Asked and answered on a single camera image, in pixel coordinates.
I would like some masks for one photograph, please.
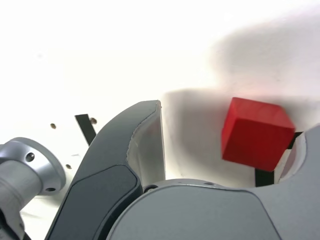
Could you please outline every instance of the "dark gray gripper finger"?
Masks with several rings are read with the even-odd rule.
[[[129,166],[127,156],[130,155],[130,144],[135,135],[142,141],[144,134],[137,134],[139,129],[159,129],[154,123],[161,124],[160,112],[159,101],[139,102],[121,112],[99,131],[74,176],[46,240],[106,239],[121,212],[143,193],[140,176]],[[162,139],[161,126],[157,134]],[[162,141],[160,145],[161,151],[158,153],[161,154],[158,155],[163,174],[158,179],[162,180],[165,177]]]

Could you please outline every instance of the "metal cylinder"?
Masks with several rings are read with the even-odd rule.
[[[6,203],[5,208],[20,211],[40,193],[41,188],[39,177],[27,165],[12,160],[0,165],[0,203]]]

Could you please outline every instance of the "black strip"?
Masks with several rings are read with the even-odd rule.
[[[297,137],[299,137],[302,134],[302,131],[298,131],[294,133],[294,136],[292,138],[292,141],[290,142],[287,149],[292,149],[294,146],[295,140]],[[263,171],[260,169],[255,169],[255,186],[256,187],[262,187],[262,186],[268,186],[275,183],[275,172],[269,172],[269,171]]]
[[[302,131],[295,132],[292,141],[290,142],[289,146],[286,149],[292,149],[292,147],[294,146],[296,138],[299,137],[301,134],[302,134]]]
[[[254,170],[255,174],[255,186],[256,187],[263,187],[275,184],[275,172],[272,171],[264,171],[260,169]]]
[[[23,240],[31,240],[31,238],[28,236],[28,234],[25,232]]]
[[[75,115],[75,119],[79,124],[79,127],[84,135],[86,142],[90,146],[90,144],[96,137],[96,131],[90,122],[89,115],[88,114]]]

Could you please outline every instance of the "red cube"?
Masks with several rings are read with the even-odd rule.
[[[271,172],[294,134],[281,106],[234,97],[221,133],[222,158]]]

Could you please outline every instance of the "hole in surface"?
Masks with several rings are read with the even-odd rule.
[[[144,189],[144,193],[147,193],[149,191],[152,191],[153,189],[156,189],[158,186],[157,185],[149,185],[149,186],[146,186],[145,189]]]
[[[90,123],[92,125],[96,125],[97,124],[97,119],[95,119],[94,117],[90,117]]]
[[[29,152],[26,156],[25,156],[25,160],[30,163],[35,159],[35,154],[33,152]]]
[[[55,191],[56,189],[54,188],[54,187],[48,187],[47,189],[46,189],[46,191],[47,192],[53,192],[53,191]]]

